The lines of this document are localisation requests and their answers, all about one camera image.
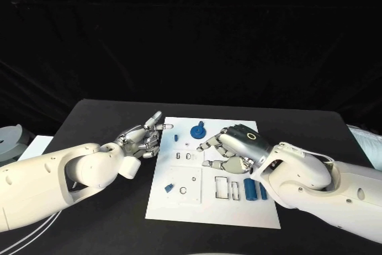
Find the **white paper sheet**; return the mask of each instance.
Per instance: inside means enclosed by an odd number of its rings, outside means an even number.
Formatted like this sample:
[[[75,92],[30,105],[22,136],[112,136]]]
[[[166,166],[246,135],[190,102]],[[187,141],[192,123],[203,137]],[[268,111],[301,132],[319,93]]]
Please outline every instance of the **white paper sheet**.
[[[203,139],[197,140],[192,138],[189,132],[199,121],[205,122],[208,134]],[[268,200],[262,200],[261,197],[257,201],[245,199],[244,179],[249,175],[231,174],[203,167],[203,160],[226,160],[226,158],[213,148],[202,153],[196,152],[199,144],[219,133],[223,127],[245,124],[257,130],[257,123],[254,121],[174,117],[167,117],[164,123],[173,124],[174,127],[163,131],[146,218],[280,229],[277,208],[270,196]],[[215,177],[228,178],[228,199],[216,198]],[[239,200],[232,199],[232,182],[238,182]],[[173,189],[166,193],[164,187],[170,183]],[[259,187],[257,187],[257,193],[258,195],[261,193]]]

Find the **cable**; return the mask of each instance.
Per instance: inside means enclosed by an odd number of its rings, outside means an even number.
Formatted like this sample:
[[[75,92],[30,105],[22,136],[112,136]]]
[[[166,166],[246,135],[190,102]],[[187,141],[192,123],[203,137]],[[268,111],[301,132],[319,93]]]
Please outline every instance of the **cable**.
[[[6,251],[9,251],[17,244],[20,244],[42,229],[42,227],[52,220],[55,215],[56,215],[56,213],[50,215],[50,217],[46,219],[43,224],[37,227],[37,229],[24,238],[22,238],[10,247],[7,247],[4,250],[0,251],[0,254],[3,254]]]
[[[20,249],[23,249],[35,240],[36,240],[36,238],[45,233],[45,231],[46,231],[46,229],[50,227],[50,225],[53,224],[53,222],[56,221],[56,219],[58,219],[58,216],[59,216],[59,214],[62,213],[62,211],[59,211],[56,214],[56,217],[55,217],[55,219],[52,220],[52,222],[50,222],[50,224],[48,225],[48,227],[43,229],[43,231],[36,235],[36,237],[17,249],[17,250],[14,250],[9,255],[13,255]]]
[[[291,148],[294,148],[294,149],[297,149],[297,150],[300,150],[301,152],[306,152],[307,154],[311,154],[311,155],[316,155],[316,156],[324,157],[324,158],[329,160],[329,162],[333,162],[333,161],[334,161],[334,159],[333,159],[330,156],[323,155],[323,154],[319,154],[319,153],[314,153],[314,152],[310,152],[310,151],[307,151],[306,149],[301,149],[300,147],[291,145],[291,144],[287,143],[287,142],[281,142],[280,144],[281,144],[281,145],[285,145],[285,146],[288,146],[288,147],[291,147]]]

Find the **dark gray table surface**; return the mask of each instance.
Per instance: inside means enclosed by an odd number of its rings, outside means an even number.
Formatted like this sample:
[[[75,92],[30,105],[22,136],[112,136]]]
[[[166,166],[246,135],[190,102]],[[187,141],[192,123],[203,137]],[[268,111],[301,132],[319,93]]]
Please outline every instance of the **dark gray table surface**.
[[[76,104],[46,153],[88,142],[112,141],[157,110],[164,116],[254,120],[272,145],[285,141],[339,161],[370,167],[334,112],[102,100],[82,100]],[[381,244],[280,205],[281,230],[144,219],[154,166],[156,158],[143,160],[133,180],[120,176],[102,192],[65,209],[50,229],[19,254],[370,254],[381,251]],[[1,247],[33,227],[1,233]]]

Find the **blue gear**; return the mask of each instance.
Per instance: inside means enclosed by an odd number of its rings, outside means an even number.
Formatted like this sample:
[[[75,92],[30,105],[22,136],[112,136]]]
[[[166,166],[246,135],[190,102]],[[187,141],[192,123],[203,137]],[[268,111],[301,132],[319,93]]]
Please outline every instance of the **blue gear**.
[[[205,123],[200,121],[199,124],[196,126],[193,126],[190,129],[190,136],[195,139],[202,139],[206,135],[203,126],[205,126]]]

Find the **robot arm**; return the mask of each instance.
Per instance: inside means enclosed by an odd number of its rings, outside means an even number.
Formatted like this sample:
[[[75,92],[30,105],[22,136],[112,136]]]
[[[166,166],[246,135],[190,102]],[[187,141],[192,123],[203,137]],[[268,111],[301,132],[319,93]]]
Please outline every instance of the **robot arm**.
[[[159,131],[172,125],[156,125],[157,112],[144,125],[124,131],[114,142],[84,144],[0,169],[0,232],[26,226],[97,194],[118,174],[133,179],[140,168],[138,157],[159,152]],[[68,187],[66,179],[84,189]]]
[[[246,173],[275,202],[314,214],[337,228],[382,243],[382,172],[334,161],[281,142],[271,147],[244,125],[223,128],[197,150],[215,146],[226,161],[206,167]]]

